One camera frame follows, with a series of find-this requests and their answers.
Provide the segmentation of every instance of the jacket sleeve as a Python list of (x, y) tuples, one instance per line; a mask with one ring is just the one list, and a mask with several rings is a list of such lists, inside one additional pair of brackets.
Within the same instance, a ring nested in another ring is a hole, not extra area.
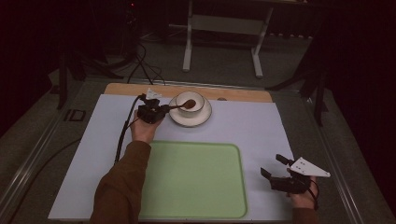
[(317, 212), (310, 208), (293, 208), (293, 224), (318, 224)]
[(151, 147), (130, 143), (122, 159), (102, 177), (90, 223), (137, 223)]

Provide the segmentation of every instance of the dark background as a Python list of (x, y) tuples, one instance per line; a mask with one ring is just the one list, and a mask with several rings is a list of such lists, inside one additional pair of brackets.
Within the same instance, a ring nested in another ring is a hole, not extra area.
[[(137, 1), (136, 17), (166, 35), (164, 24), (186, 22), (187, 1), (169, 1), (168, 11), (164, 2)], [(315, 36), (304, 61), (324, 64), (327, 88), (396, 214), (396, 4), (393, 0), (335, 1), (334, 6), (340, 9), (323, 23), (319, 10), (279, 7), (269, 30), (286, 38)], [(122, 25), (113, 24), (123, 24), (124, 13), (123, 1), (2, 1), (0, 136), (51, 88), (47, 75), (58, 67), (60, 42), (66, 40), (73, 48), (103, 60), (104, 49), (120, 49)]]

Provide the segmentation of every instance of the green tray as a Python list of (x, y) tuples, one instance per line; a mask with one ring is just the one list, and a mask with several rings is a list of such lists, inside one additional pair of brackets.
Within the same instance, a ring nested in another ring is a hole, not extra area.
[(236, 218), (248, 210), (239, 148), (155, 141), (142, 195), (142, 218)]

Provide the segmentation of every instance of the white stand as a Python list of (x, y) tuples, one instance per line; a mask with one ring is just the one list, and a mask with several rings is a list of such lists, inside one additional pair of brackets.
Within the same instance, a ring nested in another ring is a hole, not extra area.
[(194, 30), (207, 30), (214, 32), (225, 32), (244, 35), (258, 35), (259, 41), (251, 50), (252, 60), (256, 77), (262, 78), (262, 66), (260, 64), (259, 52), (262, 47), (265, 33), (272, 16), (273, 8), (267, 10), (265, 21), (243, 20), (235, 18), (214, 17), (192, 14), (192, 0), (189, 1), (189, 17), (187, 20), (187, 44), (184, 53), (183, 71), (189, 72), (191, 65), (191, 33)]

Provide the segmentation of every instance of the white tabletop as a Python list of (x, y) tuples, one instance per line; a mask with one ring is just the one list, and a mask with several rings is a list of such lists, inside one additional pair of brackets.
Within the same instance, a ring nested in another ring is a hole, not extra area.
[[(101, 95), (49, 213), (49, 219), (90, 218), (93, 195), (99, 180), (114, 163), (123, 122), (128, 117), (134, 98)], [(171, 99), (160, 100), (162, 105), (168, 104)], [(206, 123), (195, 128), (184, 128), (167, 115), (156, 132), (155, 140), (237, 145), (241, 153), (248, 211), (244, 217), (229, 221), (290, 220), (290, 200), (284, 192), (271, 190), (269, 181), (260, 173), (260, 168), (263, 167), (273, 176), (288, 176), (287, 167), (276, 161), (275, 157), (280, 154), (288, 159), (293, 158), (276, 104), (209, 102), (213, 113)], [(128, 130), (123, 149), (131, 140)]]

